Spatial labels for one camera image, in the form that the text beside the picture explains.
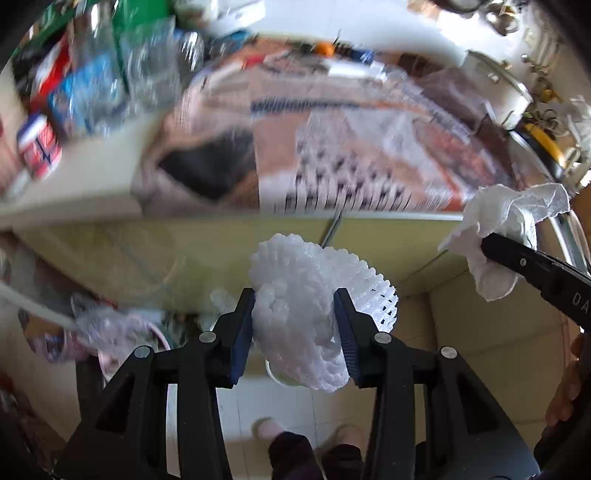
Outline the person's left hand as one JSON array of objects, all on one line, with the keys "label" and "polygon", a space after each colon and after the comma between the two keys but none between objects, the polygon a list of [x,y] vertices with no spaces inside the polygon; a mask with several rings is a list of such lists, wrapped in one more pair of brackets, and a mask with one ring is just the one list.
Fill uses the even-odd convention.
[{"label": "person's left hand", "polygon": [[561,421],[567,421],[573,413],[573,402],[578,397],[582,385],[579,365],[584,343],[584,335],[579,334],[571,345],[573,359],[565,369],[545,414],[548,428],[555,427]]}]

